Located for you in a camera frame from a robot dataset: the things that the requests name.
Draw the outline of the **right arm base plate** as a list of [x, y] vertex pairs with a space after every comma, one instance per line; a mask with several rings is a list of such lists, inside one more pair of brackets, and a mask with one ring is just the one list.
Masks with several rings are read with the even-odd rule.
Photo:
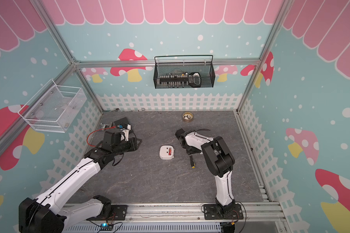
[[242, 220], [244, 212], [240, 204], [231, 204], [226, 208], [218, 204], [204, 204], [201, 207], [205, 220]]

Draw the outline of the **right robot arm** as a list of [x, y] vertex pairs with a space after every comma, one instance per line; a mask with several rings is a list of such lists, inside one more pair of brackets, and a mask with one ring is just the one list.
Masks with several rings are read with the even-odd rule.
[[232, 194], [231, 176], [235, 159], [224, 139], [220, 136], [207, 137], [197, 131], [179, 129], [175, 133], [182, 148], [190, 156], [194, 165], [193, 154], [204, 156], [206, 165], [216, 183], [216, 207], [220, 215], [226, 215], [234, 209], [235, 199]]

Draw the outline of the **white square alarm clock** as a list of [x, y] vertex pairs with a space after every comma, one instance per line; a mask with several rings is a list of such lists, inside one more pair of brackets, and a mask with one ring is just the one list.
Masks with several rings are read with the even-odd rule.
[[[172, 155], [171, 156], [169, 156], [169, 154], [168, 154], [168, 151], [169, 151], [170, 148], [172, 149]], [[171, 145], [161, 146], [161, 148], [159, 150], [159, 157], [162, 160], [172, 160], [174, 158], [174, 154], [175, 154], [175, 149]]]

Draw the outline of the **black yellow screwdriver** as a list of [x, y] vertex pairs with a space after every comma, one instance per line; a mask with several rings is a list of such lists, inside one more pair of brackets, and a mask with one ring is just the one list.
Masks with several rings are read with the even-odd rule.
[[190, 164], [192, 168], [195, 168], [195, 162], [192, 155], [190, 155]]

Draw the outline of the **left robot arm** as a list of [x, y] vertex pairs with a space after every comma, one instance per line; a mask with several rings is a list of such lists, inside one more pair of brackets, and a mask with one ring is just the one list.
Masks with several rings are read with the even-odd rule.
[[34, 199], [27, 198], [18, 208], [18, 229], [21, 233], [61, 233], [84, 220], [109, 220], [114, 213], [111, 200], [97, 195], [87, 202], [65, 207], [67, 201], [94, 175], [115, 161], [116, 156], [137, 151], [142, 143], [130, 137], [128, 129], [106, 131], [104, 139], [88, 151], [65, 177]]

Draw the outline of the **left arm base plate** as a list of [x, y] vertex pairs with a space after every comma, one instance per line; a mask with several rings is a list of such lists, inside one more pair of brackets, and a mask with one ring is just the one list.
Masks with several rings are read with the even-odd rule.
[[97, 217], [90, 217], [87, 220], [91, 221], [118, 221], [125, 220], [128, 205], [111, 205], [104, 207], [102, 213]]

